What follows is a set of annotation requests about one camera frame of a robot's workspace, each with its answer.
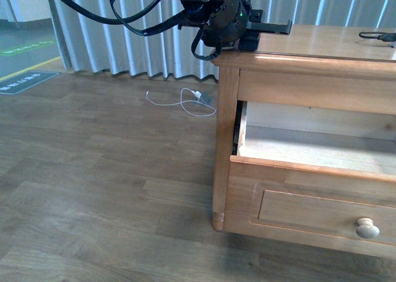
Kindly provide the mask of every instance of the wooden knob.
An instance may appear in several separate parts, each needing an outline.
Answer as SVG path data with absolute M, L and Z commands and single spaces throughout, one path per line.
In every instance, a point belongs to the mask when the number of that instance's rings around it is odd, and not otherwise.
M 379 228 L 374 226 L 374 222 L 370 218 L 360 218 L 356 225 L 358 226 L 356 233 L 363 239 L 372 239 L 379 235 Z

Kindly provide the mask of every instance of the pleated curtain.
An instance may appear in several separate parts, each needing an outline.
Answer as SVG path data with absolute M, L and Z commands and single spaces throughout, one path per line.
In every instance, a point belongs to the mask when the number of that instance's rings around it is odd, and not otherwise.
M 176 78 L 195 75 L 218 77 L 210 62 L 191 54 L 196 28 L 176 27 L 160 35 L 144 38 L 121 25 L 102 25 L 89 20 L 58 0 L 49 0 L 59 49 L 66 68 L 75 71 L 112 74 L 128 71 L 131 75 L 163 74 Z M 74 0 L 91 12 L 114 18 L 109 0 Z M 119 0 L 116 8 L 123 17 L 145 8 L 151 0 Z M 396 28 L 396 0 L 252 0 L 255 9 L 265 11 L 265 21 L 295 24 L 343 25 L 351 27 Z M 162 1 L 149 15 L 134 22 L 136 28 L 158 24 L 183 9 L 179 1 Z M 198 53 L 211 48 L 199 45 Z

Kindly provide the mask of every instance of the black wire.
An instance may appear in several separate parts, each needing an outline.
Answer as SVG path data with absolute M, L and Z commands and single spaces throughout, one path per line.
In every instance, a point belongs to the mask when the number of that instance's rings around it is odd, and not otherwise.
M 197 59 L 200 59 L 201 61 L 211 61 L 211 60 L 217 58 L 220 55 L 220 53 L 222 52 L 222 41 L 221 41 L 221 39 L 219 39 L 219 41 L 217 42 L 217 45 L 216 45 L 216 49 L 211 55 L 208 55 L 208 56 L 198 55 L 196 53 L 196 50 L 197 50 L 199 41 L 202 39 L 202 35 L 204 34 L 204 32 L 205 32 L 204 28 L 199 29 L 194 41 L 191 44 L 191 52 Z
M 184 23 L 187 20 L 187 18 L 189 17 L 189 14 L 193 14 L 194 13 L 194 12 L 189 13 L 189 11 L 183 10 L 180 13 L 172 16 L 168 20 L 166 20 L 166 21 L 164 21 L 164 22 L 162 22 L 162 23 L 160 23 L 160 24 L 158 24 L 158 25 L 156 25 L 154 27 L 149 27 L 149 28 L 146 28 L 145 30 L 138 30 L 138 29 L 130 26 L 127 23 L 127 21 L 125 21 L 123 18 L 121 18 L 119 16 L 119 14 L 117 13 L 116 9 L 114 8 L 115 1 L 116 0 L 110 0 L 110 6 L 111 6 L 111 9 L 113 10 L 114 15 L 118 18 L 118 20 L 128 30 L 130 30 L 132 33 L 135 33 L 136 35 L 139 35 L 139 36 L 153 36 L 153 35 L 157 35 L 159 33 L 162 33 L 162 32 L 164 32 L 166 30 L 169 30 L 170 28 L 172 28 L 172 27 L 174 27 L 174 26 L 176 26 L 178 24 Z
M 84 15 L 87 18 L 92 19 L 92 20 L 94 20 L 96 22 L 100 22 L 101 24 L 110 24 L 110 25 L 121 25 L 121 24 L 123 24 L 118 19 L 110 19 L 110 18 L 98 16 L 98 15 L 96 15 L 94 13 L 91 13 L 88 10 L 84 9 L 83 7 L 81 7 L 80 5 L 76 4 L 72 0 L 60 0 L 60 1 L 62 1 L 63 3 L 68 5 L 70 8 L 72 8 L 73 10 L 77 11 L 78 13 L 80 13 L 81 15 Z M 149 13 L 159 2 L 160 2 L 160 0 L 152 1 L 151 4 L 148 5 L 144 10 L 142 10 L 141 12 L 139 12 L 136 15 L 133 15 L 133 16 L 130 16 L 128 18 L 123 19 L 123 21 L 125 21 L 127 23 L 131 23 L 133 21 L 136 21 L 137 19 L 142 18 L 144 15 Z
M 395 42 L 396 33 L 384 33 L 384 32 L 360 32 L 359 37 L 363 39 L 377 39 L 384 42 Z

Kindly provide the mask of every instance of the charging cable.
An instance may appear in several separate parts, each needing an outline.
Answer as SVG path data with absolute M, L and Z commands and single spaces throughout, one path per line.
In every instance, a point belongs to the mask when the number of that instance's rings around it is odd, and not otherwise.
M 191 92 L 197 98 L 197 100 L 196 101 L 193 101 L 193 100 L 183 101 L 183 91 L 185 91 L 185 90 L 188 90 L 189 92 Z M 191 90 L 191 89 L 188 89 L 188 88 L 182 88 L 182 90 L 180 90 L 180 102 L 178 102 L 178 103 L 174 103 L 174 104 L 157 104 L 157 103 L 154 103 L 152 100 L 149 99 L 149 92 L 146 92 L 146 100 L 148 100 L 149 102 L 151 102 L 151 104 L 153 104 L 155 106 L 176 106 L 176 105 L 180 105 L 182 107 L 182 109 L 185 110 L 185 112 L 187 112 L 191 116 L 195 116 L 195 117 L 209 117 L 209 116 L 212 116 L 212 115 L 216 114 L 216 109 L 215 108 L 213 108 L 212 106 L 209 106 L 208 104 L 205 104 L 203 101 L 199 101 L 201 95 L 202 95 L 201 92 L 198 92 L 198 91 L 195 92 L 194 90 Z M 184 107 L 183 104 L 185 104 L 185 103 L 195 103 L 195 104 L 198 104 L 198 105 L 205 106 L 207 108 L 212 109 L 213 113 L 206 114 L 206 115 L 192 114 L 191 112 L 189 112 Z

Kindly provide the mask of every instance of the wooden dresser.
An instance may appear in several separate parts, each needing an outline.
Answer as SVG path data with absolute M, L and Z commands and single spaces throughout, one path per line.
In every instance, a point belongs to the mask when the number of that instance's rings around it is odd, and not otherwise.
M 295 25 L 213 61 L 216 230 L 396 257 L 396 49 L 362 30 Z

